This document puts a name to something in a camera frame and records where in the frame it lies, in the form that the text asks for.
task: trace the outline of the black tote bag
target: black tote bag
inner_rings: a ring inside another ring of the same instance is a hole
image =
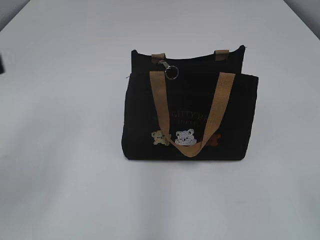
[[[230,53],[219,51],[222,57],[217,52],[168,59],[132,51],[122,134],[128,159],[244,158],[258,78],[240,73],[243,46]]]

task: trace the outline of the tan webbing handle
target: tan webbing handle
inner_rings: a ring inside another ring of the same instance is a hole
[[[222,61],[222,60],[226,60],[229,57],[229,50],[225,49],[225,50],[215,50],[215,60],[216,61]]]
[[[210,137],[218,130],[227,108],[234,79],[234,73],[220,72],[212,100],[210,113],[205,125],[202,141],[191,146],[182,146],[172,141],[171,136],[169,135],[170,117],[165,73],[163,71],[150,72],[151,89],[156,112],[158,115],[158,123],[160,129],[165,138],[167,138],[168,141],[172,145],[174,145],[183,155],[190,158],[196,156],[206,145]]]

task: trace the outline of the metal key ring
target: metal key ring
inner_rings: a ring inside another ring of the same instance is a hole
[[[169,64],[168,64],[166,61],[164,61],[164,60],[160,60],[160,61],[159,61],[159,64],[163,64],[163,65],[164,65],[164,67],[165,67],[164,74],[165,74],[165,76],[166,76],[167,79],[169,79],[169,80],[175,80],[175,79],[179,76],[179,68],[177,68],[176,66],[174,66],[174,65],[169,65]],[[171,68],[176,69],[176,76],[175,76],[174,78],[168,77],[168,74],[167,74],[167,70],[168,70],[168,69],[171,69]]]
[[[176,76],[173,77],[173,78],[168,77],[168,75],[167,75],[167,70],[168,70],[168,69],[172,69],[172,68],[176,69]],[[179,69],[178,69],[176,66],[174,66],[174,65],[170,65],[170,66],[168,66],[168,67],[165,69],[164,74],[165,74],[165,76],[166,76],[167,79],[169,79],[169,80],[175,80],[175,79],[179,76]]]

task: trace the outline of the bear patch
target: bear patch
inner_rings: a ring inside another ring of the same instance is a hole
[[[219,138],[221,138],[221,134],[219,133],[214,133],[210,139],[208,140],[208,142],[206,143],[206,146],[212,146],[212,147],[216,147],[218,146],[218,140]]]
[[[197,143],[197,140],[194,137],[195,130],[189,129],[187,131],[177,131],[175,135],[177,139],[174,142],[182,146],[191,146]]]
[[[166,146],[169,146],[170,144],[168,139],[166,139],[165,136],[162,134],[161,130],[152,132],[151,136],[154,138],[153,145],[164,144]]]

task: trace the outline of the white backdrop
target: white backdrop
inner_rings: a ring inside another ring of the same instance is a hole
[[[246,158],[128,161],[130,51],[247,46]],[[318,240],[319,40],[277,0],[33,0],[0,32],[0,239]]]

